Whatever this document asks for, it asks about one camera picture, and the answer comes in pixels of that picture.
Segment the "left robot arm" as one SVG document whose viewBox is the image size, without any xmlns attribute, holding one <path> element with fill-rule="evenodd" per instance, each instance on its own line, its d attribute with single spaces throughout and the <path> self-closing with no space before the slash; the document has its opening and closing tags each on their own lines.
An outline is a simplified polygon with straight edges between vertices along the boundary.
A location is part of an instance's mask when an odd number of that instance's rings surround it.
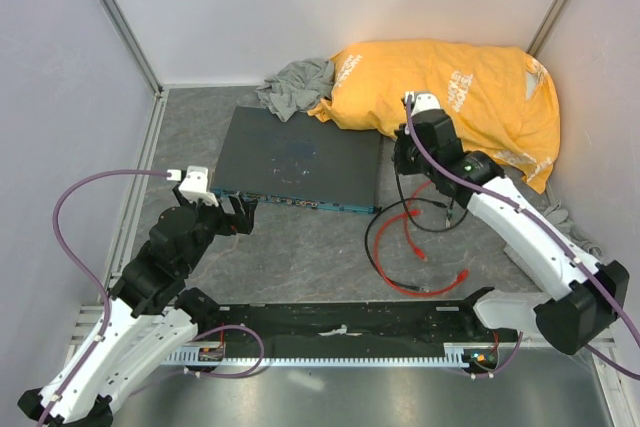
<svg viewBox="0 0 640 427">
<path fill-rule="evenodd" d="M 27 418 L 39 426 L 109 426 L 171 353 L 216 335 L 216 303 L 186 281 L 215 237 L 252 231 L 257 203 L 234 196 L 231 205 L 226 212 L 180 196 L 159 215 L 72 360 L 48 384 L 21 394 L 17 405 Z"/>
</svg>

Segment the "dark grey network switch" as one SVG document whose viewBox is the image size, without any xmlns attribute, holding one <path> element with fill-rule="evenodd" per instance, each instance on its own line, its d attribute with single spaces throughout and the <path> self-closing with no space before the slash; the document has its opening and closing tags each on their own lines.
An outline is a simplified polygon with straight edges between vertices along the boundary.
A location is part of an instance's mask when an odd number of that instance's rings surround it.
<svg viewBox="0 0 640 427">
<path fill-rule="evenodd" d="M 381 135 L 342 130 L 305 113 L 282 122 L 267 109 L 238 106 L 222 144 L 212 190 L 261 202 L 371 214 Z"/>
</svg>

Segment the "yellow printed fabric bag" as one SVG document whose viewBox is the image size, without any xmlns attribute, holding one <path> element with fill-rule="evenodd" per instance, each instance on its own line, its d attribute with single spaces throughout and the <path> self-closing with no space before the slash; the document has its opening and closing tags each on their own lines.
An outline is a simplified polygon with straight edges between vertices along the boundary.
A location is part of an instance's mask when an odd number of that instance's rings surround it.
<svg viewBox="0 0 640 427">
<path fill-rule="evenodd" d="M 548 70 L 525 51 L 396 40 L 355 43 L 332 61 L 331 97 L 310 116 L 391 137 L 406 120 L 405 93 L 429 92 L 465 149 L 520 170 L 530 188 L 545 191 L 560 149 L 559 101 Z"/>
</svg>

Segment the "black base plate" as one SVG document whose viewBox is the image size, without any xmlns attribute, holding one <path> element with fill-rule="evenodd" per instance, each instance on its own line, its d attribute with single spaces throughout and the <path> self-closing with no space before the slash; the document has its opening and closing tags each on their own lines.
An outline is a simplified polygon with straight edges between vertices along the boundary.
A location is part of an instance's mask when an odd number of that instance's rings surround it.
<svg viewBox="0 0 640 427">
<path fill-rule="evenodd" d="M 517 338 L 493 334 L 464 301 L 234 304 L 209 311 L 199 331 L 227 325 L 255 331 L 268 359 L 440 357 L 446 343 Z"/>
</svg>

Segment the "grey cloth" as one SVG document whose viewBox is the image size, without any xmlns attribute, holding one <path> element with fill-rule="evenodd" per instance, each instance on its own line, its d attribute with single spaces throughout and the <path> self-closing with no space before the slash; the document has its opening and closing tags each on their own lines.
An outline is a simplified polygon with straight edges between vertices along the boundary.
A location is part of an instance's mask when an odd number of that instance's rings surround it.
<svg viewBox="0 0 640 427">
<path fill-rule="evenodd" d="M 586 236 L 586 234 L 571 218 L 569 211 L 562 206 L 560 201 L 549 204 L 544 209 L 538 209 L 538 212 L 576 246 L 584 250 L 586 253 L 594 256 L 599 261 L 603 261 L 605 259 L 605 254 L 601 246 Z M 503 248 L 503 252 L 522 272 L 531 276 L 531 268 L 529 264 L 511 245 L 506 244 Z"/>
<path fill-rule="evenodd" d="M 298 112 L 308 112 L 321 100 L 330 100 L 335 66 L 329 59 L 293 61 L 267 77 L 255 89 L 260 106 L 278 120 L 288 122 Z"/>
</svg>

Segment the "grey cloth at right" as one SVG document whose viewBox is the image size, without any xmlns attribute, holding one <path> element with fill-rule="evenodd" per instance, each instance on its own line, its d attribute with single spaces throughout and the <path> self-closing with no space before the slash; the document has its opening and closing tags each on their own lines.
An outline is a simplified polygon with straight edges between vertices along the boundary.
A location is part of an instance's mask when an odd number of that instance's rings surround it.
<svg viewBox="0 0 640 427">
<path fill-rule="evenodd" d="M 576 246 L 584 250 L 586 253 L 594 256 L 599 261 L 603 261 L 605 259 L 605 254 L 601 246 L 586 236 L 586 234 L 571 218 L 569 211 L 562 206 L 560 201 L 549 204 L 544 209 L 538 209 L 538 212 Z M 503 248 L 503 252 L 522 272 L 531 276 L 531 268 L 529 264 L 511 245 L 506 244 Z"/>
</svg>

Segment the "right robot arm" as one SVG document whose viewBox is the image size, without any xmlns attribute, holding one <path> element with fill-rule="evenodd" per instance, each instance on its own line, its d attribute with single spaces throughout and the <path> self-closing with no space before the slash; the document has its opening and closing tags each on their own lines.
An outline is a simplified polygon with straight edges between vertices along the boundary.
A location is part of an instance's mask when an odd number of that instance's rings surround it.
<svg viewBox="0 0 640 427">
<path fill-rule="evenodd" d="M 569 241 L 500 166 L 482 152 L 464 151 L 445 112 L 412 113 L 396 135 L 397 172 L 425 175 L 438 192 L 492 228 L 524 261 L 525 273 L 539 288 L 482 294 L 458 315 L 465 338 L 481 340 L 501 328 L 537 332 L 556 350 L 573 355 L 616 321 L 639 335 L 624 310 L 627 269 L 617 261 L 603 264 Z"/>
</svg>

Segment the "grey cloth at back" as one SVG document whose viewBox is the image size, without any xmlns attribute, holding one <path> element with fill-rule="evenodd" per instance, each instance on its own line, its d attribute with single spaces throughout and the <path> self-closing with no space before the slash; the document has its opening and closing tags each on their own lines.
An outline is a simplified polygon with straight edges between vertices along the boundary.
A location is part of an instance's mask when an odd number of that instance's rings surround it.
<svg viewBox="0 0 640 427">
<path fill-rule="evenodd" d="M 278 120 L 288 122 L 298 112 L 308 112 L 321 100 L 330 100 L 335 66 L 329 59 L 293 61 L 267 77 L 255 89 L 260 106 Z"/>
</svg>

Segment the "aluminium frame rail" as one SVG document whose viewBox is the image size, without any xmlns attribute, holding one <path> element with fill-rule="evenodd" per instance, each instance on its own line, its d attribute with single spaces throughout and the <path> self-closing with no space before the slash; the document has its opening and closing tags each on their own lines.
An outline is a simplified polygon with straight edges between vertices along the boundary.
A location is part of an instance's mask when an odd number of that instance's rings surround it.
<svg viewBox="0 0 640 427">
<path fill-rule="evenodd" d="M 52 212 L 75 182 L 109 170 L 140 167 L 148 132 L 157 121 L 160 94 L 146 87 L 77 87 L 57 90 L 47 127 L 48 195 L 44 212 L 47 243 L 42 249 L 41 300 L 52 353 L 32 365 L 37 385 L 62 369 L 81 305 L 98 297 L 95 284 L 64 253 L 53 232 Z M 111 266 L 113 243 L 136 177 L 128 174 L 93 181 L 76 190 L 60 210 L 60 229 L 68 246 L 99 279 Z"/>
</svg>

